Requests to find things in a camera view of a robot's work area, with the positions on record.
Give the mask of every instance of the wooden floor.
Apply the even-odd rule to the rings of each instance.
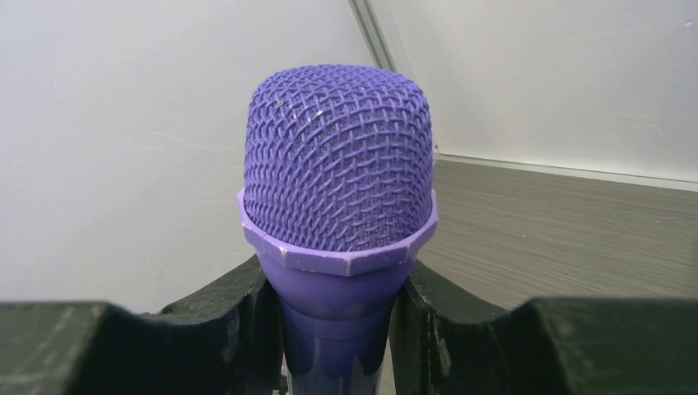
[[[484,300],[698,296],[698,193],[448,161],[434,189],[420,259]],[[380,394],[395,394],[384,363]]]

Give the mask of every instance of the gray vertical bar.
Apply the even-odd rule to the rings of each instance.
[[[359,29],[364,35],[364,40],[369,47],[375,65],[396,72],[397,69],[395,67],[393,55],[390,53],[385,35],[380,29],[378,18],[375,15],[370,0],[349,0],[349,5],[354,11],[356,22],[358,22]]]

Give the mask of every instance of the white panel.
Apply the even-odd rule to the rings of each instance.
[[[247,259],[249,98],[371,64],[343,0],[0,2],[0,300],[155,311]]]
[[[697,1],[374,1],[443,153],[698,181]]]

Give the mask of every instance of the microphone grille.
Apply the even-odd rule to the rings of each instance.
[[[272,237],[339,252],[396,243],[428,220],[431,182],[429,105],[408,78],[317,65],[254,92],[244,209]]]

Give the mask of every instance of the white baseboard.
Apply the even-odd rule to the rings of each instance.
[[[584,179],[600,179],[603,181],[613,181],[624,184],[645,185],[648,187],[679,189],[682,191],[698,192],[698,183],[688,181],[677,181],[674,179],[653,179],[650,177],[640,177],[635,175],[603,173],[600,171],[565,169],[561,167],[552,167],[544,165],[527,165],[524,163],[504,162],[499,160],[488,160],[478,158],[468,158],[465,156],[456,156],[441,153],[439,160],[446,160],[460,163],[471,163],[474,165],[484,165],[493,167],[502,167],[514,170],[535,171],[538,173],[548,173],[557,175],[567,175],[570,177],[581,177]]]

